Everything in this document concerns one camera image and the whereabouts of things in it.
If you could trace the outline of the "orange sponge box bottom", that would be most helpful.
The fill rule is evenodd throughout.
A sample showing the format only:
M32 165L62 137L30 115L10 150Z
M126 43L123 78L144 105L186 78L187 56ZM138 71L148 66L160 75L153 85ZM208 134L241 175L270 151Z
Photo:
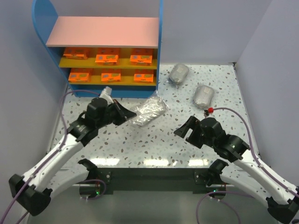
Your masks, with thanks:
M98 48L95 63L98 65L118 65L120 48Z

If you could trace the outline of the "silver sponge pack top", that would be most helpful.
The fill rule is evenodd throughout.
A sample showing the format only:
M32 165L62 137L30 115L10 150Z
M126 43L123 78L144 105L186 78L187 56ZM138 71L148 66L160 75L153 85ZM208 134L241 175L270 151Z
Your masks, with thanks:
M173 87L179 88L185 81L190 68L182 63L176 64L168 75L167 81Z

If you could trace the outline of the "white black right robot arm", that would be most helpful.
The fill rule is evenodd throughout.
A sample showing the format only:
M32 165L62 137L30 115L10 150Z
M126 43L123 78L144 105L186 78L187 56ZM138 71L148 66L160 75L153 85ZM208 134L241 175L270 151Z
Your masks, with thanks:
M174 134L197 148L211 147L219 155L209 167L212 177L219 177L259 200L282 224L290 224L295 218L299 188L258 158L244 140L227 134L215 118L199 120L191 116Z

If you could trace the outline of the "orange sponge box hidden lowest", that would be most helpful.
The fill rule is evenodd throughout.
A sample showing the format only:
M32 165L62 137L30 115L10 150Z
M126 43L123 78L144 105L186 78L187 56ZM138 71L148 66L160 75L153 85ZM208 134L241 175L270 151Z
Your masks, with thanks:
M134 65L151 66L153 61L153 49L134 48L131 51L129 61Z

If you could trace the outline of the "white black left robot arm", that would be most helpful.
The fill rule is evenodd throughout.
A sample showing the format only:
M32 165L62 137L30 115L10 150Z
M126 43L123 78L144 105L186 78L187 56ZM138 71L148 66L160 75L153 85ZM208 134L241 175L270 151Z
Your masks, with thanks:
M120 126L134 118L136 113L123 107L117 100L109 103L104 98L94 98L86 111L66 130L60 142L23 175L14 174L8 183L14 201L17 201L33 216L39 215L51 202L52 189L48 183L57 171L91 140L98 136L99 129L114 124Z

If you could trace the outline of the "silver sponge pack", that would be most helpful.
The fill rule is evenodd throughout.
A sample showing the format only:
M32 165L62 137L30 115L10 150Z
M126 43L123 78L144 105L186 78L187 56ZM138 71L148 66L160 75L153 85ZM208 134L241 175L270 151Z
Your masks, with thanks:
M136 116L130 119L129 123L132 126L146 126L151 121L165 114L169 109L166 101L159 95L158 90L156 90L144 102L130 109Z
M179 88L185 81L190 68L182 63L176 64L168 75L167 81L173 87Z
M198 85L193 96L193 103L200 109L206 109L210 106L213 96L213 88L207 85Z

